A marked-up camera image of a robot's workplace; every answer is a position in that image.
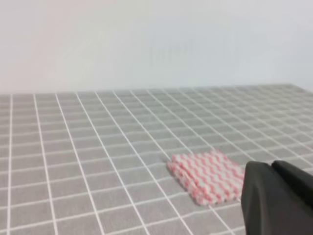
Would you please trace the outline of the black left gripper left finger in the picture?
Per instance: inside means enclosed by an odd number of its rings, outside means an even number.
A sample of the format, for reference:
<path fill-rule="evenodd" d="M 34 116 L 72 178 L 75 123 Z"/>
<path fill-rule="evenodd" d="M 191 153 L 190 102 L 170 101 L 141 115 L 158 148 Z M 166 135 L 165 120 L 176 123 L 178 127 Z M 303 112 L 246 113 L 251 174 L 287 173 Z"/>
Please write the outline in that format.
<path fill-rule="evenodd" d="M 289 188 L 271 164 L 246 164 L 241 207 L 248 235 L 313 233 L 313 208 Z"/>

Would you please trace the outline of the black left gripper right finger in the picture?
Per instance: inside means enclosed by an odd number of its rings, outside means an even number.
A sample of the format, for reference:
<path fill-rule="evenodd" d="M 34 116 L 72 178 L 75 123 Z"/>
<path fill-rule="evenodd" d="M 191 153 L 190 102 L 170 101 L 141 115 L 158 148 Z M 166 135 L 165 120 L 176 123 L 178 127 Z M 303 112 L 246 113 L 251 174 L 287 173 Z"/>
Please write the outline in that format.
<path fill-rule="evenodd" d="M 312 175 L 285 161 L 274 161 L 271 167 L 298 197 L 313 207 Z"/>

